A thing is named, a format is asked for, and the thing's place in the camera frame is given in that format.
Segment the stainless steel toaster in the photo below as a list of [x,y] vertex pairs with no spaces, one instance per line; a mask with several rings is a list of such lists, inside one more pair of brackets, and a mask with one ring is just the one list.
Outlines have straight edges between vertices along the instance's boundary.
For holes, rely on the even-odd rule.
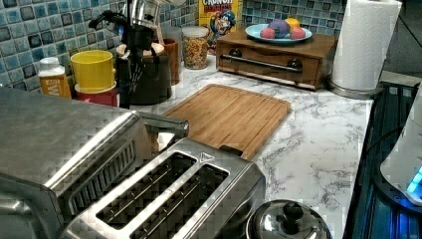
[[136,112],[0,88],[0,121],[0,238],[57,239],[151,160]]
[[237,238],[264,201],[254,162],[183,138],[80,214],[65,238]]

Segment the orange bottle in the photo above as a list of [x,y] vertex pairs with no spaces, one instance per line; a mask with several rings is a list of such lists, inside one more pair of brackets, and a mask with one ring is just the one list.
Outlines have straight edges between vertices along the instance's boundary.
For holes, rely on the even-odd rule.
[[71,99],[71,90],[66,78],[65,68],[57,58],[44,58],[40,61],[41,89],[43,94]]

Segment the white marble countertop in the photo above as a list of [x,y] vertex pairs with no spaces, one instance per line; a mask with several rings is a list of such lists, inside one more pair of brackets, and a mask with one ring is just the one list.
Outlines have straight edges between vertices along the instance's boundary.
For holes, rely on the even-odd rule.
[[266,200],[291,199],[310,206],[333,238],[342,238],[372,101],[218,72],[212,56],[206,69],[182,69],[180,78],[166,102],[130,109],[162,115],[209,84],[290,102],[291,112],[254,157],[267,178]]

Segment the blue plate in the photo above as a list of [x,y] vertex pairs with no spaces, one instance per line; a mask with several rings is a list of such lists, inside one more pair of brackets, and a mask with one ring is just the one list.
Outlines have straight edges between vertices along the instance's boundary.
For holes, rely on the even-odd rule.
[[248,36],[250,36],[252,38],[255,38],[255,39],[263,41],[263,42],[273,43],[273,44],[292,44],[292,43],[296,43],[296,42],[299,42],[299,41],[303,41],[303,40],[305,40],[305,39],[307,39],[307,38],[309,38],[313,35],[313,33],[310,30],[302,28],[305,31],[305,37],[301,38],[301,39],[292,40],[292,39],[290,39],[290,34],[286,35],[282,39],[262,38],[262,37],[260,37],[261,30],[263,30],[266,27],[268,27],[268,24],[252,25],[252,26],[247,27],[245,29],[245,32]]

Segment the yellow fruit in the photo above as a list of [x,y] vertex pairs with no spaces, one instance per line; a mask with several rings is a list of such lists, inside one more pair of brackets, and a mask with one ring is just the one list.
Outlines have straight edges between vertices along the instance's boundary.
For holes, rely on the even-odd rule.
[[295,27],[301,27],[301,22],[296,18],[287,18],[285,21],[289,24],[291,32]]

